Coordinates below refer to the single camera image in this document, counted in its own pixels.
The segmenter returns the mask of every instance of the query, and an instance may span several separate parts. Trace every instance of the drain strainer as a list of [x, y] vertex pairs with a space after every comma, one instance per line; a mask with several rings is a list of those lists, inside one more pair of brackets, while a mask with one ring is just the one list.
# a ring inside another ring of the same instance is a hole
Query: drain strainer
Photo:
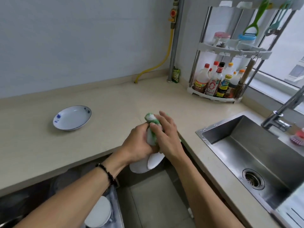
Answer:
[[245, 169], [242, 172], [242, 176], [253, 189], [262, 190], [265, 188], [265, 181], [258, 172], [252, 169]]

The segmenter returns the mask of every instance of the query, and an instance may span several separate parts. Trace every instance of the chrome faucet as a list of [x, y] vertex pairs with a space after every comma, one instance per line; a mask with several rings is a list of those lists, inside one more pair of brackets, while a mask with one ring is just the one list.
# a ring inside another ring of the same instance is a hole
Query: chrome faucet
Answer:
[[280, 117], [283, 117], [283, 112], [286, 109], [288, 108], [294, 109], [295, 107], [297, 107], [304, 100], [303, 94], [304, 94], [304, 86], [298, 92], [296, 92], [296, 94], [293, 95], [278, 110], [273, 111], [273, 113], [269, 115], [268, 118], [266, 118], [265, 121], [261, 123], [261, 126], [266, 130], [269, 130], [270, 127], [275, 126], [281, 131], [286, 132], [291, 127], [291, 125], [282, 121]]

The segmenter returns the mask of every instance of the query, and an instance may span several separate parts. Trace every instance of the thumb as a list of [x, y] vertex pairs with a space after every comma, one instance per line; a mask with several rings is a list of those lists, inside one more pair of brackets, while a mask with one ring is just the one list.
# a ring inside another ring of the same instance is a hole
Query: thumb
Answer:
[[165, 133], [162, 131], [162, 128], [156, 125], [154, 122], [150, 123], [151, 131], [156, 135], [156, 137], [162, 137]]

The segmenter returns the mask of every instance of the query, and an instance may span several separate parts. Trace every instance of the floor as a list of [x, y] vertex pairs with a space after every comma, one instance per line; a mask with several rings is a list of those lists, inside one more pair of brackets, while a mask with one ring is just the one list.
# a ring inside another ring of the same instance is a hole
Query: floor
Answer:
[[117, 194], [125, 228], [195, 228], [165, 170]]

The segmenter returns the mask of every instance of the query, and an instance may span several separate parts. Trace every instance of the storage rack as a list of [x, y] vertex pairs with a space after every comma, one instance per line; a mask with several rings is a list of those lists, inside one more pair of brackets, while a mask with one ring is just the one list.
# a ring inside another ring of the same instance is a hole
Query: storage rack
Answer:
[[[261, 61], [260, 61], [259, 65], [257, 66], [257, 68], [255, 69], [252, 76], [250, 77], [249, 81], [247, 82], [247, 84], [246, 84], [246, 86], [243, 90], [243, 93], [244, 93], [244, 91], [249, 86], [250, 82], [252, 81], [252, 79], [254, 78], [254, 76], [256, 75], [258, 70], [260, 69], [260, 67], [263, 65], [264, 61], [267, 60], [270, 57], [270, 55], [272, 53], [272, 48], [274, 47], [274, 45], [276, 44], [276, 42], [280, 38], [281, 34], [283, 33], [287, 24], [290, 22], [291, 18], [294, 16], [295, 12], [297, 10], [300, 10], [302, 8], [302, 6], [304, 5], [304, 0], [292, 0], [292, 4], [290, 6], [290, 9], [292, 11], [291, 11], [290, 15], [288, 16], [287, 20], [285, 21], [285, 23], [283, 24], [282, 28], [279, 30], [279, 33], [277, 34], [277, 36], [275, 37], [275, 39], [271, 43], [268, 50], [243, 51], [243, 50], [235, 50], [235, 49], [229, 49], [229, 48], [220, 48], [220, 47], [212, 46], [212, 45], [208, 44], [207, 42], [204, 42], [204, 39], [205, 39], [205, 35], [206, 35], [206, 31], [207, 31], [207, 27], [208, 27], [208, 23], [209, 23], [210, 16], [211, 16], [211, 11], [212, 11], [213, 7], [225, 6], [225, 7], [237, 7], [237, 8], [240, 8], [240, 9], [258, 9], [262, 1], [263, 0], [209, 0], [208, 1], [207, 14], [206, 14], [206, 18], [205, 18], [205, 21], [204, 21], [200, 41], [199, 41], [199, 44], [197, 46], [196, 56], [195, 56], [195, 60], [194, 60], [193, 66], [192, 66], [192, 71], [191, 71], [191, 75], [190, 75], [190, 79], [189, 79], [189, 86], [187, 88], [187, 91], [189, 93], [191, 93], [191, 94], [195, 93], [195, 94], [197, 94], [201, 97], [204, 97], [204, 98], [207, 98], [207, 99], [210, 99], [210, 100], [213, 100], [213, 101], [221, 101], [221, 102], [240, 102], [241, 101], [242, 98], [240, 98], [238, 100], [235, 100], [233, 98], [218, 98], [218, 97], [214, 97], [214, 96], [208, 96], [206, 94], [200, 93], [200, 92], [192, 89], [194, 74], [195, 74], [195, 71], [196, 71], [196, 66], [197, 66], [201, 51], [202, 52], [215, 53], [215, 54], [223, 55], [223, 56], [228, 56], [228, 57], [231, 57], [231, 58], [233, 58], [233, 57], [237, 57], [237, 58], [254, 58], [254, 57], [255, 58], [260, 58]], [[285, 2], [286, 2], [286, 0], [270, 0], [270, 4], [268, 6], [268, 9], [279, 10], [280, 7]], [[237, 23], [234, 27], [234, 30], [236, 29], [236, 27], [238, 25], [238, 22], [240, 21], [240, 18], [241, 18], [241, 14], [239, 16], [239, 19], [237, 20]]]

